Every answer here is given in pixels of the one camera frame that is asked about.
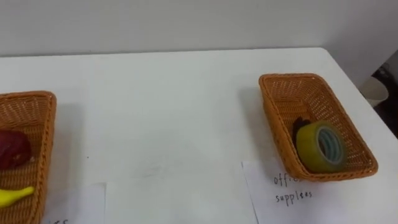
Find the table surface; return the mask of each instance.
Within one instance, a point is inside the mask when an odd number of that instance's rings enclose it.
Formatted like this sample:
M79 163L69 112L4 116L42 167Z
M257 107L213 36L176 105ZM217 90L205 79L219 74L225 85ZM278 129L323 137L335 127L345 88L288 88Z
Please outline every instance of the table surface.
M331 182L346 223L397 223L398 142L320 48L0 58L2 92L58 99L49 191L107 182L106 223L256 223L241 161L276 156L257 84L322 76L379 162Z

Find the yellow tape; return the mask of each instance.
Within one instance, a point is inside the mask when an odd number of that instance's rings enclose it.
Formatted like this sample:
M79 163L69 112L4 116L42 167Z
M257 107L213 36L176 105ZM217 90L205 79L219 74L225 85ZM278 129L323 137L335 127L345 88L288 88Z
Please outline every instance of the yellow tape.
M337 172L344 168L347 153L340 132L327 121L308 124L297 132L297 152L312 172Z

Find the orange wicker basket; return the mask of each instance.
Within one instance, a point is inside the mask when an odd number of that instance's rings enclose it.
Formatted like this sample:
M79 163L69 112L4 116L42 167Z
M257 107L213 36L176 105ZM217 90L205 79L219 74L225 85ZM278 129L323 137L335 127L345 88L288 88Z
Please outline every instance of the orange wicker basket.
M33 160L13 170L0 171L0 189L34 186L33 195L7 208L0 208L1 224L39 224L44 212L54 133L54 94L30 91L0 95L0 129L25 133Z
M259 79L264 111L286 171L310 181L348 180L377 172L378 164L354 124L323 78L311 73L268 74ZM325 120L343 136L348 158L335 173L311 173L302 164L292 142L293 122L301 116L311 122Z

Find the white wall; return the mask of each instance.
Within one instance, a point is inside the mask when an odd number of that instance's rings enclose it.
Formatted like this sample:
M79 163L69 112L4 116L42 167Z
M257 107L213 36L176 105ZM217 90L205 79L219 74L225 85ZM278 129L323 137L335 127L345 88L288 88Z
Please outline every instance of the white wall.
M355 84L398 49L395 0L0 0L0 55L323 46Z

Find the banana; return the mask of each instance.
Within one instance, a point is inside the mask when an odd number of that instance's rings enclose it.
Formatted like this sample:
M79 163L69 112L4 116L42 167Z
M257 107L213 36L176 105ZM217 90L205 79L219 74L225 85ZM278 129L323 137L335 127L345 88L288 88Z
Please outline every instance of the banana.
M0 189L0 208L12 205L14 202L28 195L33 194L34 187L27 187L22 190L1 190Z

